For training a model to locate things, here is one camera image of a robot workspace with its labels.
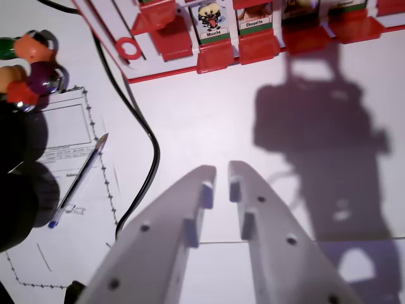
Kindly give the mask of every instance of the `character card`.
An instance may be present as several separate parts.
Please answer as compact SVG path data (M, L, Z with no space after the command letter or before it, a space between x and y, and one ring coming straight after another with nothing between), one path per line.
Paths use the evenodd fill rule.
M336 15L348 11L366 8L367 0L322 0L322 5L329 7L329 14Z
M283 0L283 20L318 12L319 0Z
M271 3L250 6L236 11L239 34L246 35L273 28Z
M226 9L215 1L190 7L194 28L201 44L230 38Z

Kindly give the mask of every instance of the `ballpoint pen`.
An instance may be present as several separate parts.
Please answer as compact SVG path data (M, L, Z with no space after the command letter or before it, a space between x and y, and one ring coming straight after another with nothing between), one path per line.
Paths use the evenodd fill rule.
M55 228L62 217L62 214L65 212L65 208L68 205L69 201L72 199L73 195L75 194L76 190L78 189L79 185L85 179L87 173L93 166L94 161L97 159L98 154L103 150L104 145L106 144L108 137L108 133L101 136L98 140L96 146L91 151L89 156L87 157L86 161L83 164L83 167L78 172L75 180L73 181L72 185L70 186L68 192L66 193L65 197L63 198L62 202L59 204L59 207L53 216L52 220L48 224L49 228Z

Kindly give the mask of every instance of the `black cable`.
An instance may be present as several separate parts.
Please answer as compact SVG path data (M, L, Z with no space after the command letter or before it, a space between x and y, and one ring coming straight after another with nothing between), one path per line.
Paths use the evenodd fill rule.
M75 8L69 8L67 6L49 1L49 0L38 0L38 2L41 2L42 4L45 4L46 6L50 6L58 11L62 11L64 13L68 13L68 14L75 14L75 15L80 15L80 12L78 11L78 9Z
M50 7L54 8L54 9L56 9L56 10L59 10L59 11L63 11L65 13L75 14L75 15L80 14L77 9L69 8L67 6L63 6L63 5L60 5L58 3L54 3L54 2L49 1L49 0L38 0L38 1L40 3L42 3L42 4L50 6ZM145 181L144 181L142 187L140 188L138 194L136 195L133 202L129 206L128 210L124 213L122 218L117 223L117 226L116 226L116 229L115 229L115 239L117 239L118 233L120 233L123 226L125 225L125 222L128 220L128 218L132 214L132 212L134 212L134 210L138 207L139 203L142 201L145 194L149 190L149 187L152 184L154 176L156 175L156 171L158 170L158 167L159 167L160 148L159 148L158 140L156 139L156 137L153 134L151 128L147 124L147 122L146 122L145 118L143 117L142 113L139 110L138 111L135 110L134 107L131 106L128 99L125 97L124 93L122 93L120 87L118 86L118 84L115 81L115 78L114 78L113 74L111 73L111 70L109 69L109 66L107 64L107 60L106 60L106 57L104 55L104 52L103 52L103 49L101 47L99 39L94 35L93 32L92 32L92 35L93 35L94 43L96 45L96 49L97 49L97 52L99 54L101 63L103 64L103 67L104 67L104 69L105 69L105 71L107 73L109 81L113 85L113 87L114 87L115 91L118 93L118 95L120 95L122 101L127 106L127 108L130 110L131 114L136 118L136 120L142 126L142 128L144 129L146 134L149 136L149 139L152 142L153 151L154 151L152 165L151 165L151 168L149 169L149 172L148 172L148 174L147 174L147 176L145 178ZM132 94L132 91L130 90L128 84L126 85L126 88L127 88L128 95L131 97L132 100L135 100L134 95Z

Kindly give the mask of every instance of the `white table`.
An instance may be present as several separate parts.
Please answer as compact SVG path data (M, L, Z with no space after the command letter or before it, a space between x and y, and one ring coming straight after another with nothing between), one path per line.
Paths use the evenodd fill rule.
M100 103L125 209L144 181L153 150L109 84L86 23L34 1L7 6L3 34L50 30L59 39L57 60L68 69L70 86L85 86L89 99ZM254 301L247 245L238 243L237 210L228 200L230 160L244 160L268 179L313 238L353 240L321 246L335 263L343 257L342 274L363 282L356 286L373 299L367 303L383 303L379 296L402 289L405 242L358 241L405 236L404 48L405 32L392 32L377 41L331 46L301 61L282 53L215 73L131 85L162 153L135 214L193 168L209 164L218 170L215 208L206 212L201 239L210 244L190 255L182 303ZM24 287L10 293L16 303L55 303L63 296Z

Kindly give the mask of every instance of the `paper sheet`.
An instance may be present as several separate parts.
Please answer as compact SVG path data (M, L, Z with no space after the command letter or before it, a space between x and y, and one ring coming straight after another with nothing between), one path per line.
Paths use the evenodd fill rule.
M76 87L51 96L43 110L27 115L29 149L33 152L29 156L32 161L22 167L35 172L40 212L37 227L26 240L0 256L0 280L12 295L24 294L27 299L33 289L41 289L47 300L62 303L65 288L73 280L88 283L115 241L119 188L108 161L108 141L61 222L54 229L47 226L55 203L67 192L98 138L106 133L86 93ZM50 293L52 289L60 292Z

